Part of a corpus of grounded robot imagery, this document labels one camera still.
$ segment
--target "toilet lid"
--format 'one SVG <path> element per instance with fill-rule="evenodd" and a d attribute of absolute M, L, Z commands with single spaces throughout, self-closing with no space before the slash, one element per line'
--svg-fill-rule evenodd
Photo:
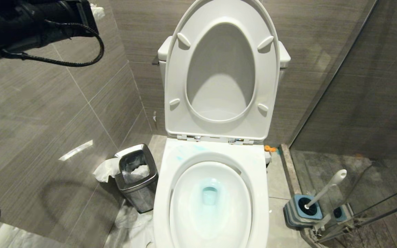
<path fill-rule="evenodd" d="M 244 248 L 251 230 L 251 201 L 241 177 L 218 162 L 188 168 L 171 197 L 175 248 Z"/>
<path fill-rule="evenodd" d="M 258 0 L 197 0 L 168 52 L 167 132 L 265 139 L 278 76 L 277 34 Z"/>

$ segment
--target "gray tile wall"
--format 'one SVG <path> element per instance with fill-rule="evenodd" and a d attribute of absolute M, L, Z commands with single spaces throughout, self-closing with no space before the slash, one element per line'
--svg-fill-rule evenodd
<path fill-rule="evenodd" d="M 293 148 L 397 157 L 397 1 L 381 1 Z"/>
<path fill-rule="evenodd" d="M 92 173 L 125 146 L 149 143 L 151 127 L 108 0 L 98 22 L 104 58 L 66 68 L 0 60 L 1 221 L 61 243 L 102 247 L 123 198 Z M 94 38 L 73 38 L 29 53 L 88 61 Z M 92 145 L 64 161 L 72 149 Z"/>
<path fill-rule="evenodd" d="M 111 0 L 145 111 L 155 133 L 165 134 L 159 68 L 151 65 L 194 0 Z M 374 0 L 263 0 L 292 57 L 279 86 L 265 143 L 289 143 L 312 100 L 348 51 Z"/>

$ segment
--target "toilet tank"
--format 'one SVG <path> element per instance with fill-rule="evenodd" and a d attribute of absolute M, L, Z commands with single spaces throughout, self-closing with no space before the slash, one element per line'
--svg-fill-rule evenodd
<path fill-rule="evenodd" d="M 160 74 L 162 75 L 162 83 L 163 87 L 165 87 L 165 71 L 166 71 L 166 60 L 168 57 L 168 49 L 170 48 L 170 43 L 171 43 L 172 36 L 169 36 L 166 38 L 166 40 L 163 42 L 162 46 L 159 48 L 157 51 L 157 56 L 159 58 L 159 66 L 160 66 Z M 280 46 L 280 77 L 278 78 L 278 83 L 280 83 L 284 72 L 285 68 L 289 66 L 290 62 L 290 55 L 287 52 L 286 48 L 282 44 L 281 41 L 278 42 Z"/>

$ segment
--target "toilet bowl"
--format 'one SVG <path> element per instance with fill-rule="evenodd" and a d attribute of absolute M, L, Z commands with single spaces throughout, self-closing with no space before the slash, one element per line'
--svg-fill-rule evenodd
<path fill-rule="evenodd" d="M 159 49 L 169 138 L 154 202 L 157 248 L 266 247 L 260 143 L 280 64 L 290 61 L 281 47 L 258 0 L 197 0 Z"/>

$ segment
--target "trash can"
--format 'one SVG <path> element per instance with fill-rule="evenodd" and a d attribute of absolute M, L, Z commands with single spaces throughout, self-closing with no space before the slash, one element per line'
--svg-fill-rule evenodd
<path fill-rule="evenodd" d="M 156 196 L 156 163 L 150 149 L 145 144 L 125 149 L 119 161 L 120 173 L 115 176 L 116 184 L 125 198 L 140 214 L 154 208 Z"/>

